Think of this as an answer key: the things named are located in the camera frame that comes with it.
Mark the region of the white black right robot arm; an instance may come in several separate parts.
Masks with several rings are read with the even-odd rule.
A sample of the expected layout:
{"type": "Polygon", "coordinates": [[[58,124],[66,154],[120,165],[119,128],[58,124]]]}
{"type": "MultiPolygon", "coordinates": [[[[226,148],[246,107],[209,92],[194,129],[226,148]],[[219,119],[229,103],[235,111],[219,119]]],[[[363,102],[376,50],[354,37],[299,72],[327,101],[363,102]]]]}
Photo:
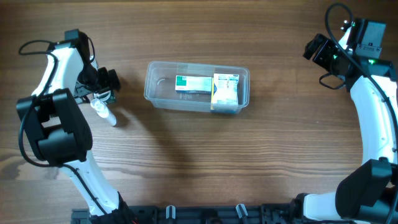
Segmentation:
{"type": "Polygon", "coordinates": [[[344,36],[317,34],[303,56],[342,80],[358,113],[362,164],[334,192],[300,194],[293,220],[335,223],[397,223],[397,74],[381,60],[386,25],[350,19],[344,36]]]}

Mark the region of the blue yellow VapoDrops box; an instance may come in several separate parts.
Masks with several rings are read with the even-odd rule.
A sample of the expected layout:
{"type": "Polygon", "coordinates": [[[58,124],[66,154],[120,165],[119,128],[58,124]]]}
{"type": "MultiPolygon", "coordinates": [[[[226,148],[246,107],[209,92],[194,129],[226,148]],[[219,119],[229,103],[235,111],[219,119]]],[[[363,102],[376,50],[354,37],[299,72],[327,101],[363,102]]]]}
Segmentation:
{"type": "Polygon", "coordinates": [[[213,78],[211,111],[235,114],[238,110],[238,81],[213,78]]]}

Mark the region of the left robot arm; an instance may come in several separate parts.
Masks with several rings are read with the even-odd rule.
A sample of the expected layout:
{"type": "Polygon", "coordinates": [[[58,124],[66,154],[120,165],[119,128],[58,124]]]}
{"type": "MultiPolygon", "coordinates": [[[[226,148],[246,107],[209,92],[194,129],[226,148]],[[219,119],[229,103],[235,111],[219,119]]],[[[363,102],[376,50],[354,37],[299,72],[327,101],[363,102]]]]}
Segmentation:
{"type": "Polygon", "coordinates": [[[91,129],[78,106],[89,103],[116,125],[107,104],[121,88],[117,73],[98,66],[92,40],[78,29],[47,45],[42,54],[48,64],[39,86],[16,105],[21,155],[33,166],[57,167],[69,176],[88,204],[90,223],[138,223],[96,163],[91,129]]]}

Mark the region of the white green medicine box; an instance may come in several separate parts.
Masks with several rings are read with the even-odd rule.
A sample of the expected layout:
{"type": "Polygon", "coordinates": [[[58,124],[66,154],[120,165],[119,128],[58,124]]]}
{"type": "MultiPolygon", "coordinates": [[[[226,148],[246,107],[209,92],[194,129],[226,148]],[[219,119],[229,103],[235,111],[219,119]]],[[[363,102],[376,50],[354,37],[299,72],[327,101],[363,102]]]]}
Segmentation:
{"type": "Polygon", "coordinates": [[[211,84],[211,77],[177,75],[175,80],[175,91],[182,93],[210,94],[212,89],[211,84]]]}

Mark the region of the white bottle clear cap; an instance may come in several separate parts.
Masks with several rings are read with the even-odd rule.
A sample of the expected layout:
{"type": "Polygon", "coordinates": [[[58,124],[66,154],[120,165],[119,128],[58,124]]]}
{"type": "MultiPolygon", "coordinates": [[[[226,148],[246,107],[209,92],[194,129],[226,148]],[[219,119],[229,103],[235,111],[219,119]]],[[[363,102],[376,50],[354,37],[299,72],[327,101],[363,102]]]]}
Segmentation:
{"type": "Polygon", "coordinates": [[[97,98],[93,98],[90,102],[91,107],[97,112],[97,114],[105,119],[111,126],[115,126],[117,123],[115,115],[111,112],[111,110],[103,103],[101,100],[97,98]]]}

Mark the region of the white blue medicine box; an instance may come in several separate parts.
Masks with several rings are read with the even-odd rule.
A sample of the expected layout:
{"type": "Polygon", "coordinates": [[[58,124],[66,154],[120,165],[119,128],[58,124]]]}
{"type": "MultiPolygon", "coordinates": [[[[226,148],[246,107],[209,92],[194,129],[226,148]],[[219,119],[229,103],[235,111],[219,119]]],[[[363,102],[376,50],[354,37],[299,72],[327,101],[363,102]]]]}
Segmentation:
{"type": "Polygon", "coordinates": [[[239,75],[215,73],[211,104],[213,106],[238,106],[239,75]]]}

